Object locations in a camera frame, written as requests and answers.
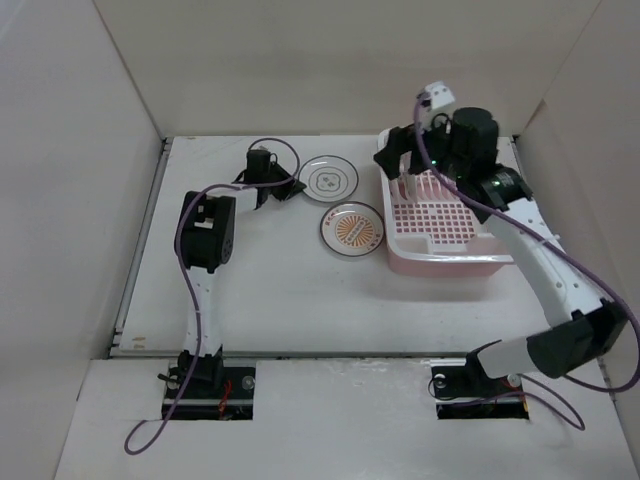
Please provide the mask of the orange sunburst plate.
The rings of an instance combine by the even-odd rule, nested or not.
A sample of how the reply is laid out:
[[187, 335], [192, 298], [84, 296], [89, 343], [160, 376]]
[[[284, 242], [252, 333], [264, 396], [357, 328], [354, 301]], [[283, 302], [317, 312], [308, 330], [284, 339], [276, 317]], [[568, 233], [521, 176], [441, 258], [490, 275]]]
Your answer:
[[385, 240], [382, 215], [371, 205], [344, 201], [324, 212], [319, 222], [321, 244], [332, 254], [359, 259], [372, 254]]
[[403, 173], [406, 200], [410, 203], [418, 202], [417, 177], [409, 171]]

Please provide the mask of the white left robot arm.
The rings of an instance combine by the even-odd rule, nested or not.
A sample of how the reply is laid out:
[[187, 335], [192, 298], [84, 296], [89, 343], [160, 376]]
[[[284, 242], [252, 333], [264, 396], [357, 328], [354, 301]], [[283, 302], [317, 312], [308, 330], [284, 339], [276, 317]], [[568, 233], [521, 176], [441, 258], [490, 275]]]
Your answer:
[[174, 252], [191, 300], [178, 378], [204, 397], [217, 394], [225, 381], [221, 321], [215, 312], [216, 270], [229, 262], [238, 213], [255, 211], [271, 197], [284, 201], [302, 192], [294, 173], [265, 148], [246, 153], [245, 169], [230, 185], [185, 194]]

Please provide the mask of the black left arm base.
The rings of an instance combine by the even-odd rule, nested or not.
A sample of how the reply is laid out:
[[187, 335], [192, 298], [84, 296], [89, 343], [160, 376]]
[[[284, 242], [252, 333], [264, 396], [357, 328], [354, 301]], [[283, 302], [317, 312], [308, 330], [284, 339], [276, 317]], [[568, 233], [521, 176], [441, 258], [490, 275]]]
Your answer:
[[212, 387], [192, 379], [171, 416], [181, 421], [248, 421], [253, 419], [256, 367], [226, 366], [222, 384]]

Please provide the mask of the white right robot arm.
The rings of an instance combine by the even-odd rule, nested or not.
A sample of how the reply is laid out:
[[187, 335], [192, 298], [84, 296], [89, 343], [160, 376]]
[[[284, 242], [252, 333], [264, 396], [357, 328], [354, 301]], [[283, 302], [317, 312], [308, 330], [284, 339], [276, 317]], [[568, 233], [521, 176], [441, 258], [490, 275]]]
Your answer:
[[510, 374], [538, 372], [574, 384], [576, 368], [606, 354], [625, 326], [639, 327], [626, 302], [571, 258], [543, 220], [522, 176], [498, 161], [499, 126], [482, 108], [432, 115], [429, 126], [394, 127], [373, 156], [390, 180], [430, 172], [491, 234], [502, 241], [535, 293], [548, 327], [513, 340], [497, 340], [467, 353], [445, 377], [477, 396]]

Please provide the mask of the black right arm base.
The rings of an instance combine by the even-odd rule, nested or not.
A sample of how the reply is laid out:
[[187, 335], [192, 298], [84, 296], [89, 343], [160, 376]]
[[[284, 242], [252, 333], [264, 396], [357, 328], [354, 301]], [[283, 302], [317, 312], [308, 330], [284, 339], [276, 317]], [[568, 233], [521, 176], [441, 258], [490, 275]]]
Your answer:
[[529, 419], [521, 386], [490, 379], [465, 363], [433, 362], [428, 389], [439, 420]]

